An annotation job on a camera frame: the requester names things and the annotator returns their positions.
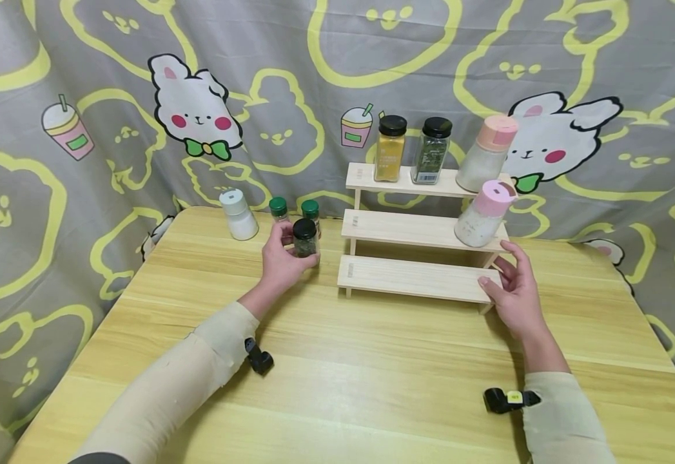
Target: spice jar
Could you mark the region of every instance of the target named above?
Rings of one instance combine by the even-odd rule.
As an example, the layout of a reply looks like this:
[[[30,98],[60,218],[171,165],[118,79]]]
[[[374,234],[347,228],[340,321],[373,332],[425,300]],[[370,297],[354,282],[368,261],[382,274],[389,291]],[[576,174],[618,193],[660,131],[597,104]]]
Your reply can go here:
[[[517,133],[518,122],[512,117],[497,115],[484,119],[474,146],[458,168],[456,184],[479,191],[484,182],[497,179]]]
[[[377,182],[397,182],[399,180],[406,133],[407,119],[395,114],[389,114],[381,118],[373,180]]]
[[[448,152],[449,138],[453,123],[444,117],[430,117],[425,120],[420,138],[420,150],[415,155],[411,171],[415,184],[438,184],[443,169],[445,153]]]
[[[319,226],[319,204],[316,200],[307,200],[301,204],[301,212],[304,218],[314,221],[317,226],[317,236],[322,238],[322,228]]]
[[[260,226],[246,204],[244,194],[239,189],[227,190],[219,195],[221,208],[224,209],[231,236],[236,240],[249,240],[257,235]]]
[[[275,222],[288,221],[288,204],[284,197],[273,197],[270,200],[270,215],[273,216]]]
[[[317,225],[311,219],[303,218],[295,221],[293,225],[293,244],[295,245],[295,255],[299,258],[319,253],[319,239],[317,236]]]
[[[513,201],[518,199],[513,186],[499,180],[488,180],[479,195],[461,213],[453,231],[469,246],[487,245],[497,234],[502,219]]]

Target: pink cap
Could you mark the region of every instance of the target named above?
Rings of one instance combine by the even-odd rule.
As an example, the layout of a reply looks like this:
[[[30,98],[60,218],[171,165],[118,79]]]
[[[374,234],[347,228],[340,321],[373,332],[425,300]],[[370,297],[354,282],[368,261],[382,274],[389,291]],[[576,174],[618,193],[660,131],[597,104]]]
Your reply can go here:
[[[474,208],[490,218],[500,218],[515,200],[518,200],[518,194],[512,185],[501,180],[488,180],[474,199]]]
[[[477,143],[484,150],[507,151],[517,133],[518,122],[512,117],[498,114],[484,119],[477,136]]]

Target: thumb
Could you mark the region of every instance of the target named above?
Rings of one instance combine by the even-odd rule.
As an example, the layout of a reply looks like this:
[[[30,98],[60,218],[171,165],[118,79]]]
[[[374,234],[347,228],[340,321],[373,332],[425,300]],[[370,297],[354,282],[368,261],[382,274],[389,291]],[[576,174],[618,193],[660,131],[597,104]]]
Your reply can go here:
[[[484,293],[487,293],[495,303],[499,303],[500,300],[507,294],[507,292],[503,290],[502,287],[494,283],[489,277],[480,277],[479,284],[484,290]]]
[[[302,265],[304,270],[307,270],[310,267],[314,267],[319,264],[319,254],[317,253],[314,255],[308,255],[306,258],[299,258],[298,262]]]

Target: green cap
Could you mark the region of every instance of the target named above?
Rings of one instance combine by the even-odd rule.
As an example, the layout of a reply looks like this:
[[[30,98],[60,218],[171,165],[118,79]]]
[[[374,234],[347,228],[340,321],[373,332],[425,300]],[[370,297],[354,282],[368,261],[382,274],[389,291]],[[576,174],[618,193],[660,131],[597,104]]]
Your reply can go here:
[[[304,218],[316,219],[319,217],[319,204],[316,200],[307,200],[301,204],[301,211]]]
[[[288,214],[288,204],[284,197],[274,197],[270,200],[270,214],[273,216],[284,216]]]

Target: arm sleeve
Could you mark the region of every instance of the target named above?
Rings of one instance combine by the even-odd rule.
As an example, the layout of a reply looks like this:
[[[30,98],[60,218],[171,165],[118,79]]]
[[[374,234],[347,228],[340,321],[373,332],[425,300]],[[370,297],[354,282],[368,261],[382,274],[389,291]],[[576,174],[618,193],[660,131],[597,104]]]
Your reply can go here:
[[[541,397],[523,410],[528,450],[534,464],[614,464],[595,410],[573,375],[534,372],[526,390]]]
[[[238,302],[206,319],[136,377],[72,463],[155,463],[172,433],[239,370],[258,325]]]

